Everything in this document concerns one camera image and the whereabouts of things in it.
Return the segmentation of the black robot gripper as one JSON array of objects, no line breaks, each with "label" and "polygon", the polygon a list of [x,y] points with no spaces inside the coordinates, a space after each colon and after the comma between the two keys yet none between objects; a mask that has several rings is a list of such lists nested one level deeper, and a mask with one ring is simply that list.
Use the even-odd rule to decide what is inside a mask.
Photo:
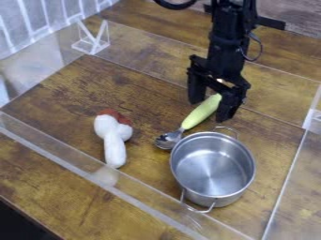
[{"label": "black robot gripper", "polygon": [[252,88],[242,77],[242,69],[245,61],[257,60],[248,57],[257,19],[256,0],[212,0],[213,26],[208,57],[190,56],[187,87],[189,101],[196,104],[205,100],[209,77],[233,84],[233,88],[220,82],[214,84],[214,90],[222,97],[216,111],[217,123],[234,117]]}]

